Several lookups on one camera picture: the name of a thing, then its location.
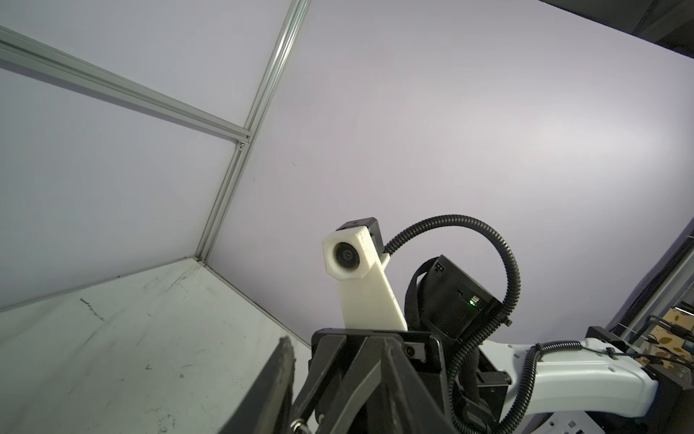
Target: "small camera lens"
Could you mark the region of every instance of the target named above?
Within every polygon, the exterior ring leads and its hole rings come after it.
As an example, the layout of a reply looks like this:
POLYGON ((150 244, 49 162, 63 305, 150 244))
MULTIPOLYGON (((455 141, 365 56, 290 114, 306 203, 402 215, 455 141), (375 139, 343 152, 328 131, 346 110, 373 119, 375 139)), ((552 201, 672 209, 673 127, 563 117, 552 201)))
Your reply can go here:
POLYGON ((353 245, 341 242, 335 247, 335 260, 345 268, 356 268, 359 265, 359 253, 353 245))

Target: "black strap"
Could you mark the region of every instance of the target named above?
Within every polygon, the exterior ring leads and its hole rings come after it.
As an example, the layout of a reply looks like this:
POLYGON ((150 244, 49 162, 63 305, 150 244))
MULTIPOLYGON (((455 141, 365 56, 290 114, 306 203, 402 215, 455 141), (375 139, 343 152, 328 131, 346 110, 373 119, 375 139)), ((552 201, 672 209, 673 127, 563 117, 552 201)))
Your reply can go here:
POLYGON ((417 278, 428 272, 434 266, 438 258, 431 258, 423 263, 417 271, 414 272, 412 280, 409 282, 407 292, 405 293, 405 321, 409 330, 423 331, 425 328, 419 319, 419 306, 421 305, 420 288, 417 285, 417 278))

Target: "dirty white floor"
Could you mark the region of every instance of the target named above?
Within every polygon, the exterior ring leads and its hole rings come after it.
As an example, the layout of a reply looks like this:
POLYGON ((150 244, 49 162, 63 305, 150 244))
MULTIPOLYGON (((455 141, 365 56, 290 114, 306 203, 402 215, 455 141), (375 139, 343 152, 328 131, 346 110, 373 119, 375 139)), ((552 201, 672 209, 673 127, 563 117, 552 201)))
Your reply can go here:
POLYGON ((287 334, 192 259, 5 310, 0 433, 216 433, 287 334))

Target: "white wall panel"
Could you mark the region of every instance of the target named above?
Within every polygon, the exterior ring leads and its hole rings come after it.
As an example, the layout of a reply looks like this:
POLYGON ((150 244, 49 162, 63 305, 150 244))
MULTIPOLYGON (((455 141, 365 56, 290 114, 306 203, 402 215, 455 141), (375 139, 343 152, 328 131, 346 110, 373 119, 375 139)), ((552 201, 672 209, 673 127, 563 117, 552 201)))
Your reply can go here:
POLYGON ((290 0, 3 0, 0 25, 243 126, 290 0))
POLYGON ((0 69, 0 307, 192 255, 232 152, 0 69))
MULTIPOLYGON (((304 339, 341 326, 321 239, 374 216, 384 240, 472 215, 507 239, 523 291, 500 340, 606 324, 694 215, 694 60, 539 1, 316 1, 211 266, 304 339)), ((472 231, 405 245, 387 275, 446 254, 498 298, 472 231)))

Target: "black electronics box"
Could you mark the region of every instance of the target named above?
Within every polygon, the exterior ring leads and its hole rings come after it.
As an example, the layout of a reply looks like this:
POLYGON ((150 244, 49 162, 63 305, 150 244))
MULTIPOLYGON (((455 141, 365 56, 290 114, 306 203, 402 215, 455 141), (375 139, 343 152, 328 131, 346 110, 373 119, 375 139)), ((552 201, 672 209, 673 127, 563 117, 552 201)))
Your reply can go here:
POLYGON ((499 300, 443 255, 420 284, 420 318, 429 330, 449 342, 462 342, 501 306, 499 300))

